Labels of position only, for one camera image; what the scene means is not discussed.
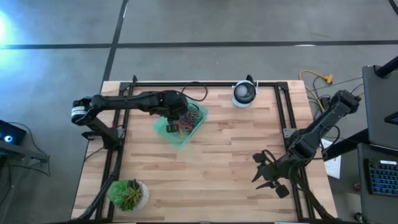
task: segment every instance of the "blue light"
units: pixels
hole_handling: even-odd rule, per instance
[[[0,10],[0,49],[6,44],[14,42],[14,33],[17,30],[11,18]]]
[[[12,141],[12,137],[11,136],[6,136],[6,137],[4,137],[4,140],[6,142],[11,142]]]

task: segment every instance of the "gray floor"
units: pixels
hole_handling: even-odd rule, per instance
[[[2,1],[0,45],[110,44],[121,3]],[[398,17],[387,0],[130,0],[119,42],[394,40],[397,30]],[[385,63],[397,52],[397,45],[118,49],[110,80],[131,80],[132,75],[140,80],[237,80],[248,73],[255,79],[292,80],[311,69],[335,76],[333,86],[317,82],[325,87],[320,95],[332,95],[358,86],[361,79],[352,79],[361,77],[363,65]],[[4,223],[69,219],[87,145],[80,136],[85,129],[70,122],[70,108],[73,100],[99,91],[108,54],[109,49],[0,50],[0,119],[28,125],[52,165],[51,177],[25,174]],[[311,85],[314,76],[304,79]],[[363,101],[338,126],[343,137],[365,128]],[[354,152],[343,156],[346,170],[355,159]],[[355,174],[350,175],[330,180],[344,220],[360,210],[351,188]]]

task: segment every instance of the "butcher block tabletop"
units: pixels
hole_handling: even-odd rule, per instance
[[[312,114],[303,81],[286,82],[297,127],[306,128],[312,122]],[[119,84],[104,82],[101,94],[117,96]],[[176,86],[134,87],[133,95],[143,91],[181,89]],[[205,90],[203,87],[187,87],[184,93],[200,99]],[[230,86],[208,87],[208,96],[198,102],[208,109],[208,117],[181,149],[153,129],[159,116],[130,111],[119,179],[143,182],[149,188],[149,201],[139,211],[122,212],[115,208],[114,222],[297,221],[292,186],[288,180],[280,179],[290,191],[282,199],[274,189],[255,190],[264,180],[251,182],[257,171],[257,164],[252,159],[254,153],[268,149],[276,158],[285,153],[274,88],[260,86],[256,99],[247,108],[235,107],[232,95]],[[286,123],[290,124],[284,99],[282,93]],[[114,111],[104,111],[97,117],[111,126]],[[102,140],[90,141],[86,154],[102,146]],[[81,215],[98,193],[106,153],[107,150],[103,149],[84,163],[72,218]],[[316,198],[336,217],[323,161],[312,161],[307,166],[307,175]],[[307,206],[303,195],[300,198],[306,217]],[[108,213],[108,204],[106,197],[103,217]]]

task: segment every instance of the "black stand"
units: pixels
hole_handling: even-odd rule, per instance
[[[328,160],[356,149],[358,143],[398,148],[395,139],[398,126],[385,122],[385,117],[397,110],[394,103],[398,89],[397,68],[398,56],[381,67],[363,67],[368,128],[332,146],[328,150]]]

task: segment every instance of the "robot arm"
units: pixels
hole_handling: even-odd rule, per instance
[[[253,155],[255,162],[260,163],[257,167],[257,173],[252,182],[260,177],[268,181],[260,185],[257,189],[263,187],[276,188],[280,198],[289,194],[287,187],[281,185],[278,181],[283,177],[292,181],[292,184],[298,184],[306,193],[307,197],[313,203],[315,209],[322,218],[333,218],[319,204],[318,200],[311,193],[308,186],[298,175],[299,166],[306,166],[315,157],[321,139],[333,128],[336,123],[347,114],[355,113],[359,106],[360,97],[354,96],[346,90],[338,91],[330,100],[330,107],[319,118],[317,118],[306,129],[295,131],[291,137],[286,140],[287,152],[278,160],[268,151]]]
[[[169,121],[167,131],[176,132],[178,127],[173,125],[172,121],[178,120],[181,115],[187,112],[188,103],[184,94],[174,90],[145,91],[137,96],[94,95],[73,102],[72,123],[90,127],[90,122],[101,111],[124,109],[139,109],[143,112],[149,112],[150,115],[158,114],[166,117]]]
[[[124,136],[119,136],[120,133],[117,127],[107,127],[96,116],[104,110],[126,109],[138,109],[148,112],[150,115],[158,114],[159,116],[163,116],[169,122],[167,132],[176,132],[178,131],[178,126],[173,124],[173,121],[178,120],[181,115],[188,111],[188,102],[187,97],[183,93],[174,90],[145,91],[136,96],[94,95],[73,102],[72,123],[79,126],[88,126],[92,130],[92,132],[89,132],[90,136],[102,137],[104,148],[120,150],[122,148],[121,138]],[[90,219],[118,175],[120,166],[121,153],[119,152],[112,173],[110,173],[107,181],[103,184],[93,202],[76,222]]]

